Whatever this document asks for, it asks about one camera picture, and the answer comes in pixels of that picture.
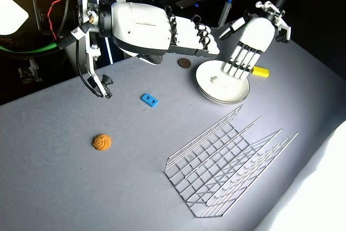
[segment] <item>light strip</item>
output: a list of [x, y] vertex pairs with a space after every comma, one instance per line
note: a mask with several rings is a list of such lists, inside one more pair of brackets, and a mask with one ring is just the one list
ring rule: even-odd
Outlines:
[[108, 38], [105, 38], [104, 40], [105, 40], [106, 46], [107, 46], [107, 52], [108, 52], [109, 62], [110, 62], [110, 64], [113, 64], [113, 58], [112, 58], [112, 53], [111, 53], [110, 48], [109, 48], [109, 41], [108, 41]]

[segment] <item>white plate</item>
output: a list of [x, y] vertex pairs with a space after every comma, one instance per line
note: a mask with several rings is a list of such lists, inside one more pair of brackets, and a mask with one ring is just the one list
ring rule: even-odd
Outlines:
[[214, 102], [235, 104], [243, 101], [250, 92], [248, 79], [241, 81], [223, 72], [225, 62], [207, 61], [196, 71], [197, 84], [202, 94]]

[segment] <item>wire dish rack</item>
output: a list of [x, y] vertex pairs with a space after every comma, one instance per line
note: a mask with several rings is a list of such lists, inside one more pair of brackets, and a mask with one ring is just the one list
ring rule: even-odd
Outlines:
[[220, 217], [298, 135], [272, 145], [282, 129], [248, 143], [230, 123], [242, 105], [172, 154], [165, 174], [196, 217]]

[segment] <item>green cable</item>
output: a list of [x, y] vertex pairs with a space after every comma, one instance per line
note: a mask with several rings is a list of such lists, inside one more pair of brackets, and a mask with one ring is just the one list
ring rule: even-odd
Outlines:
[[51, 43], [51, 44], [48, 44], [47, 46], [44, 46], [44, 47], [41, 47], [41, 48], [38, 48], [38, 49], [32, 50], [32, 51], [11, 51], [11, 50], [8, 50], [2, 46], [0, 46], [0, 50], [13, 52], [14, 54], [36, 54], [38, 52], [48, 51], [48, 50], [51, 50], [51, 49], [54, 49], [57, 47], [58, 47], [58, 45], [56, 43]]

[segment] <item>yellow object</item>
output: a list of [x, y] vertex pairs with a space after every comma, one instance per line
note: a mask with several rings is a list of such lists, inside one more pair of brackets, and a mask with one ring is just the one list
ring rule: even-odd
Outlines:
[[253, 75], [257, 75], [257, 76], [261, 76], [265, 78], [269, 77], [269, 70], [266, 68], [254, 66], [251, 72]]
[[98, 135], [94, 138], [92, 145], [96, 150], [106, 151], [112, 145], [112, 138], [109, 135]]

